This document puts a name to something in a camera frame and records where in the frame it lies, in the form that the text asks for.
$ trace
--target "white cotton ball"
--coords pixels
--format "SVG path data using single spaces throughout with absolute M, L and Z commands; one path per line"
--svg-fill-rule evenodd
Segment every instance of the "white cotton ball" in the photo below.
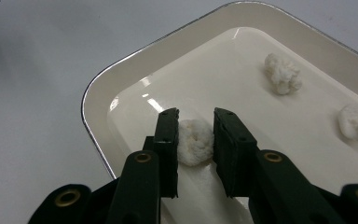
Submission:
M 213 155 L 213 131 L 198 119 L 179 122 L 178 160 L 188 166 L 200 164 Z
M 346 137 L 358 141 L 358 105 L 346 105 L 338 114 L 338 123 Z
M 285 95 L 298 91 L 302 82 L 300 70 L 289 60 L 270 53 L 264 61 L 266 70 L 272 74 L 271 81 L 277 88 L 277 93 Z

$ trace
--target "cotton ball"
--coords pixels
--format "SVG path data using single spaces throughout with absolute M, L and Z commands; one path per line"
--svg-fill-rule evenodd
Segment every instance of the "cotton ball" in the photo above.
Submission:
M 213 155 L 213 132 L 208 123 L 198 119 L 179 122 L 179 162 L 194 166 L 207 161 Z
M 350 139 L 358 141 L 358 105 L 346 105 L 338 114 L 339 128 Z
M 276 86 L 277 93 L 285 95 L 301 88 L 300 70 L 291 61 L 270 53 L 264 64 L 267 72 L 272 74 L 271 81 Z

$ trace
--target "white table surface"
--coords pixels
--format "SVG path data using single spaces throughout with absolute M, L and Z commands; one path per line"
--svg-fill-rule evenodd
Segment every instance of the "white table surface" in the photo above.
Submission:
M 110 176 L 80 116 L 106 66 L 224 0 L 1 0 L 0 223 L 26 223 L 58 187 Z M 358 1 L 270 0 L 358 51 Z

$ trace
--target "tray rim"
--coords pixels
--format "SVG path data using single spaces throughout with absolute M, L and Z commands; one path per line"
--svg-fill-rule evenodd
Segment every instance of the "tray rim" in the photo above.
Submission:
M 85 112 L 86 106 L 85 106 L 85 104 L 86 104 L 86 101 L 87 101 L 87 99 L 88 99 L 88 94 L 89 94 L 89 92 L 90 92 L 90 88 L 93 86 L 93 84 L 94 84 L 96 81 L 98 81 L 98 79 L 99 79 L 102 75 L 104 75 L 108 70 L 112 69 L 113 67 L 118 66 L 119 64 L 121 64 L 121 63 L 127 61 L 128 59 L 134 57 L 135 55 L 137 55 L 137 54 L 139 54 L 139 53 L 145 51 L 146 49 L 153 48 L 155 45 L 157 45 L 157 44 L 158 44 L 159 42 L 161 42 L 162 40 L 164 40 L 164 39 L 166 39 L 166 38 L 168 38 L 168 37 L 170 37 L 170 36 L 172 36 L 172 35 L 174 35 L 174 34 L 180 32 L 181 30 L 184 30 L 186 27 L 192 25 L 193 23 L 195 23 L 195 22 L 197 22 L 197 21 L 200 21 L 200 20 L 204 19 L 205 17 L 207 17 L 207 16 L 209 16 L 209 15 L 211 15 L 211 14 L 214 14 L 216 11 L 219 11 L 219 10 L 221 10 L 221 9 L 224 8 L 224 7 L 230 7 L 230 6 L 233 6 L 233 5 L 242 5 L 242 4 L 247 4 L 247 5 L 248 5 L 248 4 L 252 4 L 252 5 L 253 5 L 253 4 L 257 4 L 257 5 L 260 5 L 260 6 L 271 7 L 272 9 L 278 10 L 278 11 L 280 11 L 281 13 L 283 13 L 284 15 L 288 16 L 289 18 L 291 18 L 292 20 L 295 20 L 295 21 L 301 23 L 302 25 L 308 27 L 308 28 L 311 29 L 312 31 L 314 31 L 314 32 L 318 33 L 319 35 L 323 36 L 324 38 L 326 38 L 326 39 L 328 39 L 328 40 L 330 40 L 330 41 L 335 42 L 335 43 L 338 44 L 340 47 L 342 47 L 342 48 L 348 50 L 350 53 L 352 53 L 352 54 L 358 56 L 358 51 L 356 51 L 356 50 L 354 50 L 354 49 L 352 49 L 352 48 L 346 46 L 346 45 L 343 44 L 342 42 L 340 42 L 340 41 L 336 40 L 335 38 L 331 37 L 330 35 L 328 35 L 328 34 L 322 32 L 322 31 L 320 31 L 319 29 L 317 29 L 317 28 L 311 26 L 310 24 L 308 24 L 308 23 L 302 21 L 301 19 L 299 19 L 298 17 L 296 17 L 296 16 L 292 15 L 291 13 L 285 11 L 284 9 L 281 9 L 281 8 L 279 8 L 279 7 L 276 7 L 276 6 L 273 6 L 272 4 L 268 4 L 268 3 L 264 3 L 264 2 L 260 2 L 260 1 L 235 1 L 235 2 L 231 2 L 231 3 L 224 4 L 224 5 L 222 5 L 221 7 L 218 7 L 218 8 L 216 8 L 216 9 L 214 9 L 214 10 L 212 10 L 212 11 L 210 11 L 210 12 L 204 14 L 203 16 L 201 16 L 201 17 L 199 17 L 199 18 L 197 18 L 197 19 L 195 19 L 195 20 L 193 20 L 193 21 L 191 21 L 191 22 L 189 22 L 189 23 L 187 23 L 187 24 L 185 24 L 185 25 L 179 27 L 178 29 L 176 29 L 176 30 L 174 30 L 174 31 L 172 31 L 172 32 L 170 32 L 170 33 L 164 35 L 163 37 L 161 37 L 161 38 L 159 38 L 159 39 L 153 41 L 152 43 L 146 45 L 145 47 L 143 47 L 143 48 L 141 48 L 141 49 L 138 49 L 138 50 L 134 51 L 133 53 L 129 54 L 128 56 L 126 56 L 126 57 L 124 57 L 124 58 L 122 58 L 122 59 L 120 59 L 120 60 L 118 60 L 118 61 L 116 61 L 116 62 L 114 62 L 114 63 L 112 63 L 112 64 L 110 64 L 110 65 L 108 65 L 106 68 L 104 68 L 104 70 L 102 70 L 100 73 L 98 73 L 98 74 L 91 80 L 91 82 L 89 83 L 89 85 L 88 85 L 87 88 L 85 89 L 85 91 L 84 91 L 84 93 L 83 93 L 82 101 L 81 101 L 81 108 L 80 108 L 82 122 L 83 122 L 83 124 L 84 124 L 84 126 L 85 126 L 85 128 L 86 128 L 86 131 L 87 131 L 88 134 L 89 134 L 89 137 L 90 137 L 91 141 L 93 142 L 94 146 L 96 147 L 97 152 L 99 153 L 99 155 L 101 156 L 101 158 L 102 158 L 102 160 L 103 160 L 103 165 L 104 165 L 106 171 L 108 172 L 108 174 L 110 174 L 110 176 L 111 176 L 113 179 L 116 179 L 117 176 L 115 175 L 115 172 L 113 171 L 113 168 L 112 168 L 111 165 L 109 164 L 108 159 L 105 157 L 105 155 L 104 155 L 104 153 L 103 153 L 103 150 L 102 150 L 100 144 L 98 143 L 98 140 L 97 140 L 97 138 L 96 138 L 94 132 L 92 131 L 92 129 L 91 129 L 91 127 L 90 127 L 90 125 L 89 125 L 89 123 L 88 123 L 88 121 L 87 121 L 87 118 L 86 118 L 86 112 Z

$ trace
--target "white tray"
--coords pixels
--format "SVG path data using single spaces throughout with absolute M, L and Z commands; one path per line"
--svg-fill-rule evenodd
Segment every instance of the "white tray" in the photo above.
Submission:
M 264 72 L 274 52 L 297 64 L 303 88 L 280 96 Z M 339 194 L 358 183 L 358 142 L 345 139 L 337 112 L 358 103 L 358 54 L 287 13 L 235 3 L 165 36 L 92 80 L 86 127 L 115 177 L 153 135 L 158 112 L 213 124 L 213 109 L 235 112 L 260 148 L 285 153 L 307 179 Z M 180 166 L 179 199 L 163 200 L 162 223 L 253 223 L 246 199 L 227 199 L 213 163 Z

